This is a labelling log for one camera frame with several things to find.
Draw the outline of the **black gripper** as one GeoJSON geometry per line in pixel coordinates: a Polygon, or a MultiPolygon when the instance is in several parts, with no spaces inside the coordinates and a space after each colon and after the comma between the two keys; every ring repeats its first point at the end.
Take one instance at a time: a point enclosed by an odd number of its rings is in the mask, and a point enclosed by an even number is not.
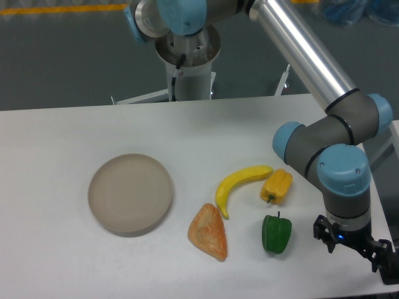
{"type": "Polygon", "coordinates": [[[363,249],[364,257],[372,264],[372,271],[379,271],[384,284],[398,284],[398,252],[392,249],[392,243],[386,239],[374,240],[372,223],[369,221],[361,229],[342,230],[337,224],[331,224],[328,218],[319,215],[313,224],[313,235],[321,240],[329,253],[336,244],[342,244],[351,249],[363,249]]]}

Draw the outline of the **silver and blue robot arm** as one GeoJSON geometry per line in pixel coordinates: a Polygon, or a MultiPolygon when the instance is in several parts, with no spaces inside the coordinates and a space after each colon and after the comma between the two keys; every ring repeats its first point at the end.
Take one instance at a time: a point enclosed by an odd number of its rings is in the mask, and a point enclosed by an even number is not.
{"type": "Polygon", "coordinates": [[[329,252],[337,244],[356,250],[384,284],[398,283],[398,254],[371,235],[371,174],[358,148],[392,122],[385,98],[362,93],[286,1],[139,1],[123,10],[136,41],[155,41],[172,102],[210,98],[210,63],[220,49],[213,24],[240,12],[262,26],[325,112],[309,126],[282,125],[272,141],[323,195],[326,214],[315,220],[314,237],[329,252]]]}

